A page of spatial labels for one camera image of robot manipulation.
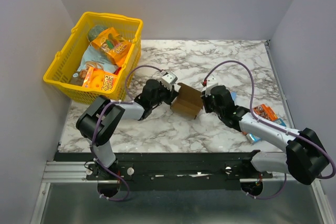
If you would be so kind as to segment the brown cardboard paper box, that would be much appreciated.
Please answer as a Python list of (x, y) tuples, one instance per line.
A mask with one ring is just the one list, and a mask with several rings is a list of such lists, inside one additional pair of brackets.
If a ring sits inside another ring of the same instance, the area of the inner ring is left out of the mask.
[(196, 119), (203, 109), (202, 93), (182, 82), (177, 85), (180, 88), (178, 96), (171, 105), (171, 110), (187, 118)]

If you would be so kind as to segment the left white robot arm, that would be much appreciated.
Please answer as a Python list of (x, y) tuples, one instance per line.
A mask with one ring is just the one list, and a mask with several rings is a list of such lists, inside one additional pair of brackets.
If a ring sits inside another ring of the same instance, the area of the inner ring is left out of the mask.
[(116, 155), (110, 139), (121, 120), (142, 121), (162, 103), (170, 105), (179, 94), (174, 89), (177, 77), (167, 74), (160, 80), (146, 81), (142, 93), (131, 102), (110, 100), (100, 95), (76, 122), (76, 128), (88, 139), (91, 152), (100, 164), (98, 173), (104, 179), (116, 175)]

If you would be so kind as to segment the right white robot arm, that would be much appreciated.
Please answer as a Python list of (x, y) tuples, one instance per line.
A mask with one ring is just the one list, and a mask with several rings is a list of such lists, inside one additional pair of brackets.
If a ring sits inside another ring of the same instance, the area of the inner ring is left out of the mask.
[(202, 100), (205, 112), (215, 113), (227, 127), (251, 133), (281, 150), (279, 153), (259, 151), (243, 162), (241, 171), (246, 177), (255, 177), (259, 172), (278, 172), (310, 185), (331, 164), (313, 130), (299, 131), (257, 118), (250, 109), (235, 105), (225, 86), (204, 87)]

